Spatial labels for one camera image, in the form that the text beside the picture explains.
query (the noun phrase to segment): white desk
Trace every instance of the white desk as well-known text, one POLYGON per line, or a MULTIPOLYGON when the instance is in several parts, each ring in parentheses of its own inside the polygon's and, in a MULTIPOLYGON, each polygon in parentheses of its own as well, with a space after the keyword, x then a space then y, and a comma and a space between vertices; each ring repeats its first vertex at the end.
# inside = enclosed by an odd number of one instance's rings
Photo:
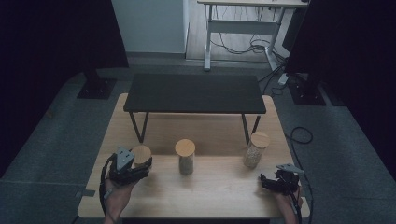
POLYGON ((272 70, 277 68, 276 56, 273 54, 274 44, 279 28, 285 14, 285 8, 307 7, 308 4, 301 0, 198 0, 199 4, 209 5, 209 16, 207 19, 207 38, 205 46, 204 69, 210 70, 210 39, 212 33, 230 34, 255 34, 271 35, 271 42, 265 51, 272 70), (281 7, 276 22, 271 21, 221 21, 212 19, 212 7, 219 6, 245 6, 245 7, 281 7))

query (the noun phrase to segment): bench leg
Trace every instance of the bench leg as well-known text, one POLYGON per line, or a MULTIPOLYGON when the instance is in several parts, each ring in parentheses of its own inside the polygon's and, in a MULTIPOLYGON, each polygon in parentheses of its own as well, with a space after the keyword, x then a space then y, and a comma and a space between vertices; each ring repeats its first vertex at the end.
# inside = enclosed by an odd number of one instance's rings
POLYGON ((134 119, 134 113, 129 112, 129 115, 131 117, 132 124, 134 125, 134 131, 136 132, 137 139, 139 140, 140 143, 143 143, 143 141, 145 140, 145 132, 148 124, 149 112, 146 112, 145 122, 143 123, 143 130, 141 134, 139 132, 139 129, 137 128, 136 120, 134 119))
MULTIPOLYGON (((254 126, 253 126, 253 131, 251 133, 255 133, 257 130, 257 126, 259 126, 259 122, 260 122, 260 118, 262 116, 258 115, 256 118, 256 121, 254 122, 254 126)), ((247 140, 247 145, 248 142, 250 141, 250 136, 248 134, 248 125, 247 125, 247 118, 245 117, 245 114, 242 114, 242 122, 244 123, 244 130, 245 130, 245 138, 247 140)))

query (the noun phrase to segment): black cable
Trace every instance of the black cable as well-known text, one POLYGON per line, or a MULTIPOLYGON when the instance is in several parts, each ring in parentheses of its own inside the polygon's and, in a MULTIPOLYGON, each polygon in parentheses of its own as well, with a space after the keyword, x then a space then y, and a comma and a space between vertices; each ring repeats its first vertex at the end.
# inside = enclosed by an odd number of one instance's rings
POLYGON ((105 166, 102 168, 102 173, 100 176, 100 184, 99 184, 99 201, 100 204, 102 205, 102 210, 104 213, 106 213, 106 207, 105 207, 105 193, 106 193, 106 170, 107 170, 107 166, 111 161, 114 161, 114 159, 116 158, 117 154, 113 153, 111 154, 111 156, 107 159, 105 166))
POLYGON ((72 221, 72 224, 75 224, 77 222, 78 218, 79 218, 79 216, 76 215, 75 219, 73 219, 73 221, 72 221))
POLYGON ((274 16, 273 16, 273 21, 275 21, 275 14, 276 14, 276 7, 274 7, 274 16))
MULTIPOLYGON (((314 135, 313 135, 308 129, 306 129, 306 128, 304 128, 304 127, 296 127, 296 128, 294 128, 294 129, 291 131, 290 136, 288 136, 287 134, 285 134, 285 136, 286 136, 287 138, 289 138, 290 144, 291 144, 291 149, 293 150, 293 153, 294 153, 294 156, 295 156, 295 158, 296 158, 296 160, 297 160, 298 166, 299 166, 299 168, 300 168, 301 170, 303 170, 304 168, 303 168, 303 166, 301 165, 300 160, 299 160, 299 158, 298 158, 298 156, 297 156, 297 153, 296 153, 296 150, 295 150, 295 148, 294 148, 293 142, 296 142, 296 143, 299 143, 299 144, 309 144, 309 143, 311 143, 311 142, 314 140, 314 135), (309 135, 310 135, 309 140, 307 140, 307 141, 299 141, 299 140, 294 139, 294 138, 293 138, 294 132, 297 131, 297 130, 304 130, 304 131, 308 132, 309 135)), ((306 184, 307 184, 307 186, 308 186, 309 193, 311 194, 311 214, 310 214, 309 220, 308 220, 308 223, 311 223, 311 222, 312 222, 312 216, 314 215, 314 195, 313 195, 313 193, 312 193, 311 184, 309 183, 308 177, 306 176, 305 173, 304 173, 304 178, 305 178, 305 180, 306 180, 306 184)))
POLYGON ((261 21, 262 20, 262 13, 260 14, 260 19, 259 19, 259 21, 261 21))
POLYGON ((276 73, 277 71, 279 71, 279 69, 280 69, 281 67, 282 67, 282 66, 277 67, 276 69, 274 69, 274 71, 270 72, 267 76, 262 77, 258 82, 261 82, 261 81, 265 80, 266 78, 268 78, 269 76, 271 76, 272 74, 276 73))
POLYGON ((271 79, 274 77, 274 75, 275 75, 282 67, 283 67, 283 66, 280 65, 280 66, 279 66, 278 68, 276 68, 272 73, 270 73, 270 74, 272 74, 272 75, 271 75, 270 78, 268 79, 267 84, 265 84, 265 87, 264 87, 264 89, 262 90, 262 95, 265 94, 265 90, 267 89, 268 85, 270 84, 271 79))
POLYGON ((224 14, 227 12, 228 7, 229 7, 229 6, 227 6, 227 7, 225 8, 225 10, 224 10, 224 12, 223 12, 223 15, 222 15, 222 18, 224 18, 224 14))
MULTIPOLYGON (((224 17, 224 14, 226 13, 227 9, 228 9, 228 7, 225 8, 225 11, 223 12, 223 15, 222 15, 223 17, 224 17)), ((215 17, 218 19, 219 18, 218 6, 215 6, 214 10, 215 10, 215 17)), ((258 17, 259 21, 262 19, 262 13, 258 17)), ((206 20, 207 20, 207 9, 206 9, 206 7, 205 7, 205 15, 206 15, 206 20)), ((250 38, 250 42, 249 42, 250 46, 246 50, 235 50, 235 49, 230 49, 227 46, 225 46, 224 41, 222 39, 223 35, 226 35, 226 34, 219 33, 221 44, 217 44, 217 43, 213 42, 212 40, 210 40, 210 42, 213 45, 217 46, 217 47, 225 48, 231 54, 244 54, 244 53, 248 53, 248 52, 251 52, 251 51, 253 51, 254 53, 264 53, 268 49, 268 47, 265 47, 263 45, 255 45, 254 42, 262 41, 262 42, 266 42, 266 43, 270 44, 269 41, 263 40, 263 39, 255 39, 255 40, 253 40, 253 37, 255 36, 255 35, 253 35, 250 38)), ((277 61, 279 63, 283 63, 284 62, 285 58, 283 58, 280 54, 277 53, 277 50, 276 50, 275 47, 274 47, 273 53, 276 56, 276 59, 277 59, 277 61)))
POLYGON ((245 7, 245 12, 247 14, 247 21, 249 21, 249 18, 248 18, 248 7, 245 7))
POLYGON ((294 196, 294 193, 290 189, 289 189, 289 191, 290 191, 291 200, 293 201, 293 207, 297 212, 298 223, 302 224, 303 222, 302 222, 302 215, 301 215, 301 207, 299 206, 298 201, 297 201, 296 197, 294 196))

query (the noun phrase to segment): white wall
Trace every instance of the white wall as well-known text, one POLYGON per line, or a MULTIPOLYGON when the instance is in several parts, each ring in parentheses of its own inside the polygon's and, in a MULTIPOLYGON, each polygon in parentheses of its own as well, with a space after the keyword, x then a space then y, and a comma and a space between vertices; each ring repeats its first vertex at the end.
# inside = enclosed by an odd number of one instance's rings
POLYGON ((185 53, 188 0, 112 0, 127 52, 185 53))

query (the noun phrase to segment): human hand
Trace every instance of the human hand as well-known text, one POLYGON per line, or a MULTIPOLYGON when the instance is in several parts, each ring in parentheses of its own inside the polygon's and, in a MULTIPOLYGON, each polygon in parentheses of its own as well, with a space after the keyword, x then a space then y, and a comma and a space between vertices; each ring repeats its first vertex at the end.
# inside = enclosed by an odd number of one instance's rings
POLYGON ((118 186, 110 179, 105 180, 106 190, 111 190, 111 193, 105 199, 106 213, 104 223, 117 223, 121 212, 131 199, 132 189, 137 182, 138 181, 125 186, 118 186))
MULTIPOLYGON (((294 197, 296 198, 299 206, 303 204, 303 199, 301 196, 302 187, 299 188, 294 192, 294 197)), ((290 195, 283 195, 282 193, 273 192, 273 195, 276 199, 277 207, 279 208, 280 212, 285 219, 286 224, 298 224, 297 216, 294 214, 294 210, 292 208, 292 198, 290 195)))

